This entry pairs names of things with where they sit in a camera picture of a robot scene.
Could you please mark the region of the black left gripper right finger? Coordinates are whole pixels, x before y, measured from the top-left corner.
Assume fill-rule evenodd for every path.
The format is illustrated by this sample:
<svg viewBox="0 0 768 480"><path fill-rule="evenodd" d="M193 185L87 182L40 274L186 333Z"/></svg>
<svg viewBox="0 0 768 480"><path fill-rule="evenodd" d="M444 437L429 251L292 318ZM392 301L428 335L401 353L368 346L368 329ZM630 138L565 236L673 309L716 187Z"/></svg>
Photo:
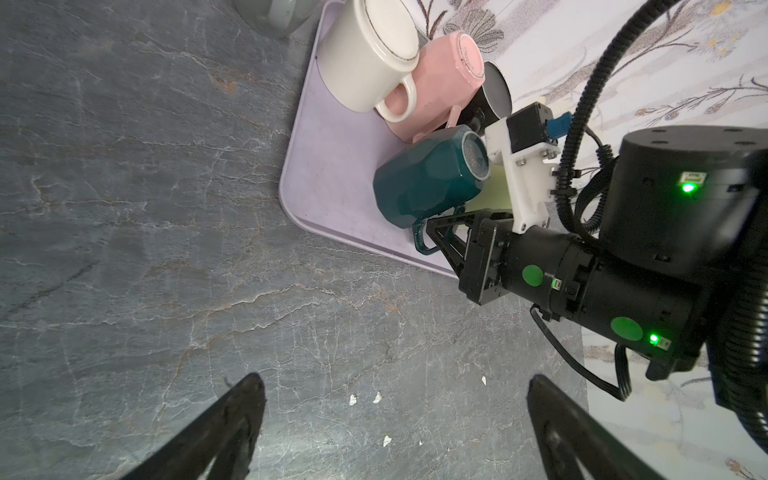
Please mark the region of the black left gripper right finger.
<svg viewBox="0 0 768 480"><path fill-rule="evenodd" d="M659 479L661 476L610 434L548 377L537 374L527 394L549 479Z"/></svg>

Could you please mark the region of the dark green ceramic mug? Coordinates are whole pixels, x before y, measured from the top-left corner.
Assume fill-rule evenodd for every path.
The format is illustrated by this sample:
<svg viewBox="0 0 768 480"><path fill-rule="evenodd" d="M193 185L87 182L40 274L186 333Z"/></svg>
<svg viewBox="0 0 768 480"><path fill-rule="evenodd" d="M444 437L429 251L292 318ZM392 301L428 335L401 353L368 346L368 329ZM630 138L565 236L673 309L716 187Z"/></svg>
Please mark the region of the dark green ceramic mug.
<svg viewBox="0 0 768 480"><path fill-rule="evenodd" d="M466 125L435 131L398 153L375 172L377 207L391 224L409 229L423 255L423 224L448 210L461 209L482 191L490 177L485 143Z"/></svg>

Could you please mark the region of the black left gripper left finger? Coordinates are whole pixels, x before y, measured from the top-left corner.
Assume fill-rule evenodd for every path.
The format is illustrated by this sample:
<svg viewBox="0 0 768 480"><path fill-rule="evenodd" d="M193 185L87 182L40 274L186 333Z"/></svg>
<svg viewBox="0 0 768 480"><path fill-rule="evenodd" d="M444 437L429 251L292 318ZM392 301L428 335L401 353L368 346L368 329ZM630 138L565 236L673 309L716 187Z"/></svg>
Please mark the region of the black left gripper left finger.
<svg viewBox="0 0 768 480"><path fill-rule="evenodd" d="M263 380L252 372L125 477L244 479L265 407Z"/></svg>

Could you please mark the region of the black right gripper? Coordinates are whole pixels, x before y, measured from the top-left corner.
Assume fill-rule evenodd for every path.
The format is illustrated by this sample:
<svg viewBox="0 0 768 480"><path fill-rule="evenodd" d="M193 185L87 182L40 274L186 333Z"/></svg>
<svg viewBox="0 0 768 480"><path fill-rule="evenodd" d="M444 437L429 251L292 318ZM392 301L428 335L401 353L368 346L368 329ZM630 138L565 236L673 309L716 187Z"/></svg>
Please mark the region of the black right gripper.
<svg viewBox="0 0 768 480"><path fill-rule="evenodd" d="M484 305L506 295L499 273L514 217L477 210L430 219L426 232L459 278L459 290Z"/></svg>

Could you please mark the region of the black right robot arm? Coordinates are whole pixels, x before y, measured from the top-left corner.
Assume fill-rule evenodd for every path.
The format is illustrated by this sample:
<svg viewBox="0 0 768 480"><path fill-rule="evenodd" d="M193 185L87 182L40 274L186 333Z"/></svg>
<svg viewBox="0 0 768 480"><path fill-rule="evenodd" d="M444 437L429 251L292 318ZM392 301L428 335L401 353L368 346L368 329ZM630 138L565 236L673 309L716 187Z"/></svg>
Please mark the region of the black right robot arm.
<svg viewBox="0 0 768 480"><path fill-rule="evenodd" d="M573 361L618 400L631 392L627 355L652 381L711 356L719 405L767 418L767 132L673 125L627 134L619 156L582 190L605 198L597 236L513 229L481 210L430 220L436 243L474 303L513 293L539 326L571 320L616 345L616 381Z"/></svg>

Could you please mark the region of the grey ceramic mug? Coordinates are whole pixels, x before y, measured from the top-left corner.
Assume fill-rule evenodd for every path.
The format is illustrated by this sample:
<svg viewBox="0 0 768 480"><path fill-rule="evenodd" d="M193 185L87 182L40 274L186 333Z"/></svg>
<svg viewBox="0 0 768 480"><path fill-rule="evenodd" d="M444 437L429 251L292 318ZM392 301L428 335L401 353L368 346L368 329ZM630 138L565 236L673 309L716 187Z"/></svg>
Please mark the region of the grey ceramic mug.
<svg viewBox="0 0 768 480"><path fill-rule="evenodd" d="M243 20L270 38L286 38L316 10L318 0L234 0Z"/></svg>

